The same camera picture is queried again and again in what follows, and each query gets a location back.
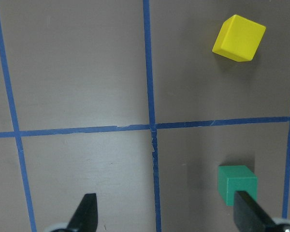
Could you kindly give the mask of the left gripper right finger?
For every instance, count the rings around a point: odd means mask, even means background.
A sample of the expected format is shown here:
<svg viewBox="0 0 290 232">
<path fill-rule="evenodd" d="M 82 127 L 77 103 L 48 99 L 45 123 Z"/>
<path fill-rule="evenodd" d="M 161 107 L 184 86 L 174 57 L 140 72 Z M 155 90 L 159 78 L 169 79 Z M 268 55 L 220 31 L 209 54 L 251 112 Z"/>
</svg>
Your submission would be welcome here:
<svg viewBox="0 0 290 232">
<path fill-rule="evenodd" d="M 277 227 L 246 191 L 234 193 L 233 220 L 240 232 L 274 232 Z"/>
</svg>

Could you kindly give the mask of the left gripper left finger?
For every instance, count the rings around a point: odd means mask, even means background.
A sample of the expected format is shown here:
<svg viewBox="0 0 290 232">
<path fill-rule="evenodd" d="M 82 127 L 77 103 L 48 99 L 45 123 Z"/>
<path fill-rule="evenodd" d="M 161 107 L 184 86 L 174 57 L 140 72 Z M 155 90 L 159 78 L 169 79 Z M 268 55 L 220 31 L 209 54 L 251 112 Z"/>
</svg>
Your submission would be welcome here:
<svg viewBox="0 0 290 232">
<path fill-rule="evenodd" d="M 83 196 L 66 230 L 69 232 L 95 232 L 98 227 L 98 206 L 96 193 Z"/>
</svg>

